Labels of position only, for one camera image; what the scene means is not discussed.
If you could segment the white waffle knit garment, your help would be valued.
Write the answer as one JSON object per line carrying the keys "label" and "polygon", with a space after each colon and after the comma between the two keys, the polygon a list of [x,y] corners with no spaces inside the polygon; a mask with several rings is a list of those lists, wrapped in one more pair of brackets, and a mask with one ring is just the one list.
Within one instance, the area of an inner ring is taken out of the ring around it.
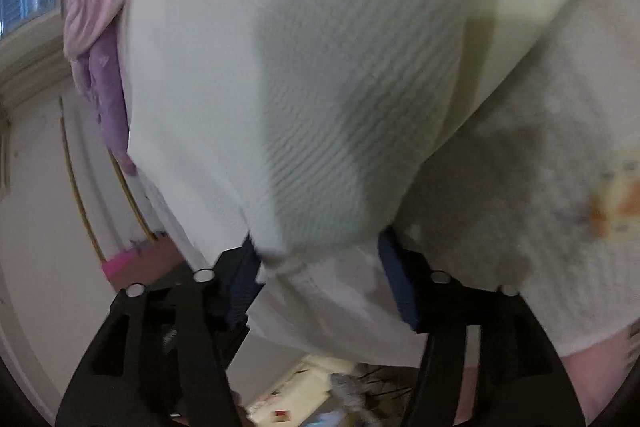
{"label": "white waffle knit garment", "polygon": [[568,2],[129,0],[130,155],[192,265],[250,236],[257,334],[415,366],[378,236]]}

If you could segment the pink box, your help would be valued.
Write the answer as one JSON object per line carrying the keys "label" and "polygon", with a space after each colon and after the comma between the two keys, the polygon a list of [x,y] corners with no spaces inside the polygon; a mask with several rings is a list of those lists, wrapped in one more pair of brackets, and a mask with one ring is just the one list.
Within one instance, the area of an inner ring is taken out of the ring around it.
{"label": "pink box", "polygon": [[107,280],[111,281],[119,272],[122,272],[127,265],[130,265],[134,259],[137,259],[137,257],[139,257],[139,251],[136,248],[119,251],[119,253],[113,258],[107,259],[101,263],[103,274]]}

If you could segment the white floral bed sheet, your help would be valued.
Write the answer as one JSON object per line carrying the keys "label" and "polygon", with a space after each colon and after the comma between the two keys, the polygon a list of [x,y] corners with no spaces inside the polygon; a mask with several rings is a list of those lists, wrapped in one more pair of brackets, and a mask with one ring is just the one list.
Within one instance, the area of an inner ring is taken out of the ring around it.
{"label": "white floral bed sheet", "polygon": [[639,230],[597,199],[639,171],[639,0],[570,0],[423,166],[397,225],[464,285],[521,291],[561,355],[639,315]]}

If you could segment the brown wooden bedside table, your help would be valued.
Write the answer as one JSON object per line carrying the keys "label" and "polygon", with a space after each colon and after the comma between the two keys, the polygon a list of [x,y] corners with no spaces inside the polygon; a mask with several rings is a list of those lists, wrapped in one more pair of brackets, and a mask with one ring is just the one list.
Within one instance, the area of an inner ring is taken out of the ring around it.
{"label": "brown wooden bedside table", "polygon": [[175,242],[167,235],[134,245],[139,257],[109,281],[115,291],[131,284],[151,285],[178,268],[187,267]]}

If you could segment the pink purple floral quilt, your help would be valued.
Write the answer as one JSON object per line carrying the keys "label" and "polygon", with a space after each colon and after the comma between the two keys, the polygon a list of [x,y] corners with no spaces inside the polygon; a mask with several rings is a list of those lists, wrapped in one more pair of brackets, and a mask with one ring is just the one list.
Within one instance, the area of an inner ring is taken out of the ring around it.
{"label": "pink purple floral quilt", "polygon": [[118,56],[117,22],[127,0],[62,0],[63,52],[77,90],[91,103],[103,142],[124,173],[129,124]]}

